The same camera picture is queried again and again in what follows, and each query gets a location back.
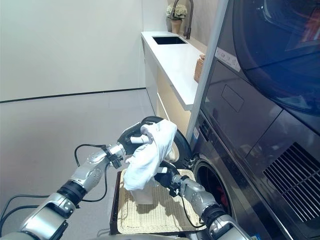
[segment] black cable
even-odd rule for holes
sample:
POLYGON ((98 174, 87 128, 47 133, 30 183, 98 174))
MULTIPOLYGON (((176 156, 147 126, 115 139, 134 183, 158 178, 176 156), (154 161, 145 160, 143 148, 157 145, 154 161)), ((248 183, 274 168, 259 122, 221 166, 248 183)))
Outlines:
POLYGON ((195 226, 193 225, 193 223, 191 222, 188 214, 187 214, 187 211, 186 211, 186 206, 185 206, 185 201, 184 201, 184 198, 181 196, 181 199, 182 199, 182 204, 183 204, 183 210, 184 210, 184 213, 185 213, 185 216, 186 216, 186 219, 188 219, 189 223, 191 224, 192 227, 194 227, 195 229, 198 229, 198 228, 201 228, 203 227, 205 224, 202 224, 200 226, 195 226))
POLYGON ((0 220, 2 220, 2 218, 4 217, 10 202, 15 198, 36 198, 36 199, 39 198, 40 199, 40 198, 48 198, 48 197, 49 197, 49 195, 30 195, 30 194, 18 194, 18 195, 15 195, 15 196, 11 197, 6 202, 6 205, 5 205, 4 209, 1 212, 0 220))
POLYGON ((9 211, 0 221, 0 238, 2 237, 2 227, 4 226, 5 221, 11 214, 21 209, 36 209, 37 207, 39 207, 39 205, 24 205, 24 206, 18 206, 13 210, 9 211))
POLYGON ((105 165, 105 168, 104 168, 104 194, 102 197, 100 197, 99 199, 97 200, 86 200, 86 199, 82 199, 82 201, 84 202, 89 202, 89 203, 96 203, 96 202, 99 202, 101 201, 102 199, 105 198, 105 196, 107 195, 107 191, 108 191, 108 183, 107 183, 107 167, 109 166, 109 163, 107 165, 105 165))
POLYGON ((94 148, 102 148, 102 147, 104 147, 104 146, 106 146, 106 145, 96 145, 96 144, 87 144, 87 143, 84 143, 84 144, 81 144, 81 145, 77 146, 77 147, 75 148, 75 150, 74 150, 74 158, 75 158, 76 165, 77 165, 78 167, 80 167, 80 163, 79 163, 79 160, 78 160, 78 157, 77 157, 77 151, 78 151, 79 148, 84 147, 84 146, 94 147, 94 148))

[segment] woven mat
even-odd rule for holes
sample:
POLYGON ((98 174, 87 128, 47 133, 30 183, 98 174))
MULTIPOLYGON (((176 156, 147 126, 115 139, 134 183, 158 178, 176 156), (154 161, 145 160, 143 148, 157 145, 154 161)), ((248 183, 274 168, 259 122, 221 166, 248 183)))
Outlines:
MULTIPOLYGON (((169 190, 162 186, 152 188, 153 204, 136 205, 134 198, 124 188, 124 174, 121 173, 118 205, 118 231, 122 234, 171 233, 197 231, 206 226, 194 228, 186 218, 180 196, 171 197, 169 190)), ((192 171, 179 169, 181 175, 195 180, 192 171)), ((184 200, 186 212, 193 223, 199 226, 199 216, 187 200, 184 200)))

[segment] sink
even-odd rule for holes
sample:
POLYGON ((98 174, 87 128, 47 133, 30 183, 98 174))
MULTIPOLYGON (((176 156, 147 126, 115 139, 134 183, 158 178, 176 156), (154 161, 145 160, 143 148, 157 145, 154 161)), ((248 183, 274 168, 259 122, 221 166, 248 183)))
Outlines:
POLYGON ((178 36, 153 36, 153 39, 159 45, 164 45, 164 44, 186 44, 186 42, 183 41, 178 36))

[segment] white countertop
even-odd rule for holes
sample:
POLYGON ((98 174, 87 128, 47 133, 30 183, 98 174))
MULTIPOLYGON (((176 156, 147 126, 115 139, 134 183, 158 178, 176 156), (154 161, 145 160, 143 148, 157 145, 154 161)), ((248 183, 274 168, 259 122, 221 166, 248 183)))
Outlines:
POLYGON ((167 31, 143 31, 142 38, 151 50, 158 66, 169 79, 184 110, 191 110, 195 101, 198 83, 194 80, 197 59, 201 51, 190 43, 157 44, 153 37, 179 37, 167 31))

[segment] white flowers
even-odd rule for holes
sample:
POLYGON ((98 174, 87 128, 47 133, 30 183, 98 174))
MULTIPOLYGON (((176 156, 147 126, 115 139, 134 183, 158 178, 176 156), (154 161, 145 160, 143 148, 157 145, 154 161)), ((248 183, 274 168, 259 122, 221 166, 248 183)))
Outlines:
MULTIPOLYGON (((170 5, 166 8, 165 13, 166 13, 166 16, 167 16, 168 18, 170 18, 170 15, 171 15, 171 12, 172 12, 173 8, 174 8, 173 4, 170 4, 170 5)), ((178 4, 178 5, 175 7, 173 19, 185 19, 187 13, 188 13, 188 11, 187 11, 186 6, 185 6, 185 5, 178 4)))

